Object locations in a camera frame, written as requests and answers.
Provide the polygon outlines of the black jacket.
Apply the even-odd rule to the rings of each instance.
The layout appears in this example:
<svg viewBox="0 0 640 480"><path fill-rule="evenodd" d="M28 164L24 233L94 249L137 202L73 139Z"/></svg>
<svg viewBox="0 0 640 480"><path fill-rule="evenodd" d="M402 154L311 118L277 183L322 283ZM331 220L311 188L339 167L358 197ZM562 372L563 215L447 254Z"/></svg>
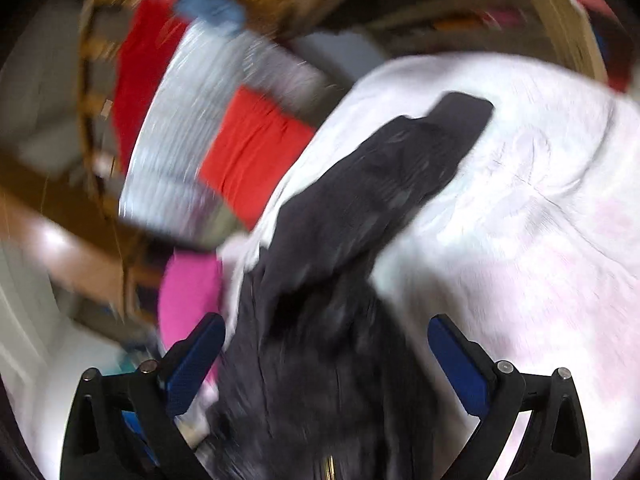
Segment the black jacket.
<svg viewBox="0 0 640 480"><path fill-rule="evenodd" d="M436 401L369 284L375 257L454 177L491 102L397 117L280 209L244 275L209 412L217 479L427 479Z"/></svg>

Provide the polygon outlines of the white embossed bed blanket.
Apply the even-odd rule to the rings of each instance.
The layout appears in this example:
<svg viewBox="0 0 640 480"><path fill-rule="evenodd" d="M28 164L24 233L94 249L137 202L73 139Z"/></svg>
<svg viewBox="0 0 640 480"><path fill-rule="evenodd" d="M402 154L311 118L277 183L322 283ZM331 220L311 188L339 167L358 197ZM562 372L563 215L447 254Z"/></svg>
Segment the white embossed bed blanket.
<svg viewBox="0 0 640 480"><path fill-rule="evenodd" d="M452 92L491 102L491 118L452 180L378 253L368 278L434 389L427 479L444 476L480 422L428 345L438 314L523 374L567 368L590 478L637 478L639 107L553 65L498 54L413 56L361 79L280 180L242 249L226 302L226 351L244 275L270 245L281 207L379 128L423 117ZM487 479L506 479L528 420L518 415Z"/></svg>

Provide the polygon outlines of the magenta pillow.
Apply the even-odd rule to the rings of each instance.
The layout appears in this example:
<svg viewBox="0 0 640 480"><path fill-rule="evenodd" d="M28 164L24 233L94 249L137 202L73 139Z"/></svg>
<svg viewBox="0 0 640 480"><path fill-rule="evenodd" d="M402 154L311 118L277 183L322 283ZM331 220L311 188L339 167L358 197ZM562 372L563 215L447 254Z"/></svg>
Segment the magenta pillow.
<svg viewBox="0 0 640 480"><path fill-rule="evenodd" d="M169 350L207 313L220 313L224 269L215 254L178 252L165 266L158 295L160 340Z"/></svg>

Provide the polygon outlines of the brown wooden cabinet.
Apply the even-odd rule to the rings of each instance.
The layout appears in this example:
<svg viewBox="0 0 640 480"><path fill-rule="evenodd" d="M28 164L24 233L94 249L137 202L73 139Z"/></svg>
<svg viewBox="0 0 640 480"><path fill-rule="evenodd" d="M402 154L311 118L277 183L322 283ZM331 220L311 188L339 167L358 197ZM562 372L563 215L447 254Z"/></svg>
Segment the brown wooden cabinet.
<svg viewBox="0 0 640 480"><path fill-rule="evenodd" d="M55 281L120 318L155 325L140 288L156 292L163 272L144 262L148 241L107 217L84 191L1 153L1 237L44 267Z"/></svg>

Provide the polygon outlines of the wooden headboard rails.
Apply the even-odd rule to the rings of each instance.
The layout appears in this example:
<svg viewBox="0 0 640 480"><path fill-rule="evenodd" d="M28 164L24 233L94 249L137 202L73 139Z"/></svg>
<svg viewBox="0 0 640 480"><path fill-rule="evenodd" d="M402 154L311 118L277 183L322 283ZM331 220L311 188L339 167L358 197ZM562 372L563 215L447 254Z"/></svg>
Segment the wooden headboard rails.
<svg viewBox="0 0 640 480"><path fill-rule="evenodd" d="M105 217L118 214L118 198L108 185L122 175L120 157L102 148L96 127L111 116L113 100L96 88L96 69L113 68L120 43L96 32L101 10L121 9L128 0L84 0L79 15L76 113L86 190Z"/></svg>

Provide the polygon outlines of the red pillow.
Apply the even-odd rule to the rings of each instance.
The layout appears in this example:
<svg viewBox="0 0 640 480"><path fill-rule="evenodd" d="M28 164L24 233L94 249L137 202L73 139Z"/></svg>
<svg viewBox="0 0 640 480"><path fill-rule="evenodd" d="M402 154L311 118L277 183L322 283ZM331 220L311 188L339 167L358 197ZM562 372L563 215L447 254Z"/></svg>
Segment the red pillow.
<svg viewBox="0 0 640 480"><path fill-rule="evenodd" d="M241 86L224 113L198 180L254 229L279 181L314 137L314 128L264 94Z"/></svg>

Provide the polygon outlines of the silver foil insulation mat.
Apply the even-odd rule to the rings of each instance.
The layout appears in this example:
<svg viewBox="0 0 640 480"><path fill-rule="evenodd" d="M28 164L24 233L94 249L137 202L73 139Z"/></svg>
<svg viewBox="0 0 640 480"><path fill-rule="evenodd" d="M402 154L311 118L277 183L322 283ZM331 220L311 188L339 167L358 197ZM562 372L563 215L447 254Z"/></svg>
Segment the silver foil insulation mat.
<svg viewBox="0 0 640 480"><path fill-rule="evenodd" d="M220 199L198 180L227 106L246 84L313 126L340 97L325 73L264 36L227 36L196 21L182 37L146 113L119 197L120 220L205 245Z"/></svg>

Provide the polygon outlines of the red cloth behind mat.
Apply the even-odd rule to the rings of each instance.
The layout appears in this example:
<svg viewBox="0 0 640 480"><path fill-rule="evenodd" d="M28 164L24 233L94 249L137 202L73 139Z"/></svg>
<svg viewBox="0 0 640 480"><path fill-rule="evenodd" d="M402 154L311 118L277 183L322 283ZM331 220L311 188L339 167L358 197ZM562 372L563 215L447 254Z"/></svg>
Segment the red cloth behind mat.
<svg viewBox="0 0 640 480"><path fill-rule="evenodd" d="M119 48L111 110L118 158L127 170L146 113L189 23L174 12L177 0L141 0Z"/></svg>

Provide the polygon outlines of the blue garment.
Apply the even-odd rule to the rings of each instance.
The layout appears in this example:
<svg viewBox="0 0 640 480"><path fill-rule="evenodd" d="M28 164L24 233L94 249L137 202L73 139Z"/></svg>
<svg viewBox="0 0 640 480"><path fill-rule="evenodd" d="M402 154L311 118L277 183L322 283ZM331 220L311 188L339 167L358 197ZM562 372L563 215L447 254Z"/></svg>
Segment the blue garment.
<svg viewBox="0 0 640 480"><path fill-rule="evenodd" d="M203 21L227 36L236 36L245 27L245 10L235 0L175 0L172 8L183 21Z"/></svg>

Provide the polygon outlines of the wooden bed frame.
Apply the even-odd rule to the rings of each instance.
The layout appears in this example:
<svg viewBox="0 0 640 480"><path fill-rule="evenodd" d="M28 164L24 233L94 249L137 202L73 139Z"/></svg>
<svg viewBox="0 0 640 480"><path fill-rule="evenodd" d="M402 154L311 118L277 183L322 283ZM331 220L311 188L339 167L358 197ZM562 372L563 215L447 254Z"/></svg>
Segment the wooden bed frame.
<svg viewBox="0 0 640 480"><path fill-rule="evenodd" d="M285 36L310 32L353 32L384 60L513 54L606 79L588 15L574 0L295 0Z"/></svg>

